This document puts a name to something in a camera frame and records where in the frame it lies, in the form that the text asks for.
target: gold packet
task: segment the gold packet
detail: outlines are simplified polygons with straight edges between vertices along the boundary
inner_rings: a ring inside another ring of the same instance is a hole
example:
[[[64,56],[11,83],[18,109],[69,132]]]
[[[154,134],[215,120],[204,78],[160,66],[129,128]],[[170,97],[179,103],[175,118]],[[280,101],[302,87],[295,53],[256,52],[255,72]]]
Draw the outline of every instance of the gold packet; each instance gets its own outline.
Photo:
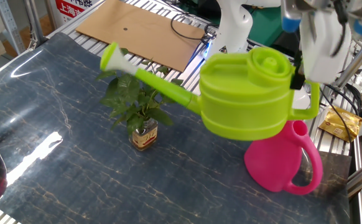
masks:
[[[351,141],[354,141],[360,132],[362,118],[336,106],[335,108],[347,125],[351,135]],[[332,107],[329,107],[328,113],[319,128],[338,138],[341,138],[346,142],[349,142],[345,126]]]

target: blue light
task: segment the blue light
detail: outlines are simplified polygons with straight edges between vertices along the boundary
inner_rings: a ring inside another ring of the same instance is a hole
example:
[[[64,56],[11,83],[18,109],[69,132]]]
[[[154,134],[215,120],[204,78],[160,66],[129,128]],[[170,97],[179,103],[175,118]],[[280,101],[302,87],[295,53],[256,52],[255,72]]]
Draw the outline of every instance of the blue light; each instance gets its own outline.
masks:
[[[210,47],[211,47],[211,43],[212,43],[213,41],[210,41],[209,43],[208,43],[208,47],[206,48],[206,50],[204,51],[204,53],[203,53],[203,58],[205,58],[205,59],[207,59],[207,53],[208,53],[208,51],[210,50]]]

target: watering can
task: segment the watering can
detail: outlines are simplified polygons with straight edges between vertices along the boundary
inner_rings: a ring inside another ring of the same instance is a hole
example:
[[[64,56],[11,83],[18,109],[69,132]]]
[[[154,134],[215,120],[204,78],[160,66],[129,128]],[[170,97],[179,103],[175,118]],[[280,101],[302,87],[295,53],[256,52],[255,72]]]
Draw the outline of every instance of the watering can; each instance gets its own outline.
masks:
[[[300,169],[302,149],[310,158],[312,180],[307,186],[299,187],[292,180]],[[244,154],[244,164],[250,176],[271,192],[285,190],[305,195],[318,187],[323,175],[319,151],[304,121],[287,121],[274,137],[253,141]]]
[[[319,84],[308,82],[310,108],[292,109],[294,67],[280,52],[266,47],[246,54],[214,54],[200,69],[200,96],[131,65],[116,43],[105,49],[100,68],[135,75],[199,114],[207,129],[228,139],[266,139],[279,133],[287,120],[310,119],[318,114]]]

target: dark blue mat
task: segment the dark blue mat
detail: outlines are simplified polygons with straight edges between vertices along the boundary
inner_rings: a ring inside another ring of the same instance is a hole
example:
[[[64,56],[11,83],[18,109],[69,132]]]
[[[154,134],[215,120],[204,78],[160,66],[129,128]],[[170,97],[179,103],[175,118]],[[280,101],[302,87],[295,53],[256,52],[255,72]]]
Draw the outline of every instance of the dark blue mat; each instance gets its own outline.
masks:
[[[124,125],[109,130],[99,63],[57,34],[0,72],[0,153],[11,184],[0,209],[19,222],[349,222],[349,157],[324,155],[326,178],[309,195],[271,193],[245,169],[249,142],[215,136],[179,105],[164,107],[175,125],[160,125],[154,146],[138,152]]]

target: green watering can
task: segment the green watering can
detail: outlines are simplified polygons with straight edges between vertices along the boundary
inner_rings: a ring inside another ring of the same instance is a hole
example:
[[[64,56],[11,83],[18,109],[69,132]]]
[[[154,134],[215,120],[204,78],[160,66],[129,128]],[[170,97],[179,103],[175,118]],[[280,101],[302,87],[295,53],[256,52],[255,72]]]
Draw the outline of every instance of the green watering can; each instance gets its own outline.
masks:
[[[246,54],[215,54],[200,69],[201,95],[131,65],[116,43],[101,59],[101,70],[123,70],[202,117],[206,128],[228,139],[253,141],[279,133],[287,120],[314,118],[319,84],[311,84],[311,105],[292,108],[294,67],[280,52],[260,47]]]

